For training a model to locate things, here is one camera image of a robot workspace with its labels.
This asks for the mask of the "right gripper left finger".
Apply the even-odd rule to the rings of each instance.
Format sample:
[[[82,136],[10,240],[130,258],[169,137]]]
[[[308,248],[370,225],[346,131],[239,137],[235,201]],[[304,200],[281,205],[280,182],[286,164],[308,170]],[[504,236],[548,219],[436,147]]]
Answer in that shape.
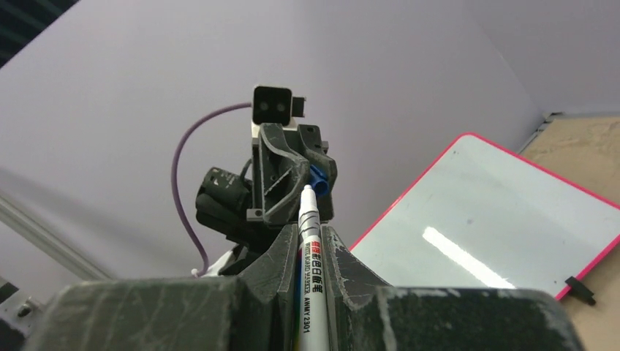
[[[236,276],[83,282],[45,308],[26,350],[291,350],[298,230]]]

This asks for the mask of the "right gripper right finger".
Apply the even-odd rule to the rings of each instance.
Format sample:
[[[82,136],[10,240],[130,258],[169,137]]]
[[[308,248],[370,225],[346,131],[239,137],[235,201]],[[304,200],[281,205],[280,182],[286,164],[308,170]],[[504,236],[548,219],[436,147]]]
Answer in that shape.
[[[395,287],[323,227],[333,350],[582,350],[562,306],[536,290]]]

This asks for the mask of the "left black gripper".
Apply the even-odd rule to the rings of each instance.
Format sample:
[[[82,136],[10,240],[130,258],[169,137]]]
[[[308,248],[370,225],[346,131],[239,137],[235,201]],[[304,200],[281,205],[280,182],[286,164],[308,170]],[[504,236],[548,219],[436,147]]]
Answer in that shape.
[[[328,142],[317,125],[252,124],[252,202],[246,211],[249,222],[271,227],[298,220],[300,194],[320,174],[315,190],[320,219],[335,216],[331,191],[337,179],[335,159],[328,155]]]

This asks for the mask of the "blue marker cap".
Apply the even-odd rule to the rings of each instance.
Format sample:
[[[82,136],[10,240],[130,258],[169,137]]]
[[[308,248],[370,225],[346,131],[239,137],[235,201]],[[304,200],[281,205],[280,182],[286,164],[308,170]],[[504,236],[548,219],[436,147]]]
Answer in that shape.
[[[317,197],[324,197],[330,191],[327,174],[316,165],[310,165],[309,185]]]

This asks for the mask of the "white whiteboard marker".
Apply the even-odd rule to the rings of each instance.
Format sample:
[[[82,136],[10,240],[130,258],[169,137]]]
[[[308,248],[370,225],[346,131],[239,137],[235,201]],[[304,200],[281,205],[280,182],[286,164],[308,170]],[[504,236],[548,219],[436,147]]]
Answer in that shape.
[[[298,296],[295,350],[329,350],[328,307],[317,196],[305,185],[298,212]]]

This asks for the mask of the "red framed whiteboard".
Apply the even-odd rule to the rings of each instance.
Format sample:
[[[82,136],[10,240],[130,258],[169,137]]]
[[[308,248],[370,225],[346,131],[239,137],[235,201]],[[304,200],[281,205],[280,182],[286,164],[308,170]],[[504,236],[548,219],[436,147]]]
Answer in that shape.
[[[467,133],[351,248],[400,287],[534,289],[564,297],[619,243],[619,206]]]

